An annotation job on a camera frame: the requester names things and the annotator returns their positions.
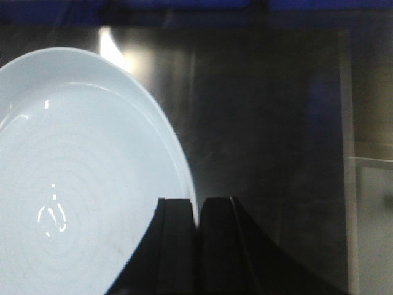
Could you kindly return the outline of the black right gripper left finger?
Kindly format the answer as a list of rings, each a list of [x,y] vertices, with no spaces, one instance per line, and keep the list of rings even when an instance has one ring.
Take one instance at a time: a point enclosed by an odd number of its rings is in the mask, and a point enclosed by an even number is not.
[[[108,294],[196,294],[197,231],[189,199],[158,199],[141,242]]]

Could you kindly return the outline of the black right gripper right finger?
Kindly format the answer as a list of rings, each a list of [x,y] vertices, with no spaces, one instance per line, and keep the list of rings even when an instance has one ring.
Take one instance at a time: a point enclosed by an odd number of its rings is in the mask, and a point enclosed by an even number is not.
[[[200,213],[203,294],[337,294],[256,224],[238,199],[212,197]]]

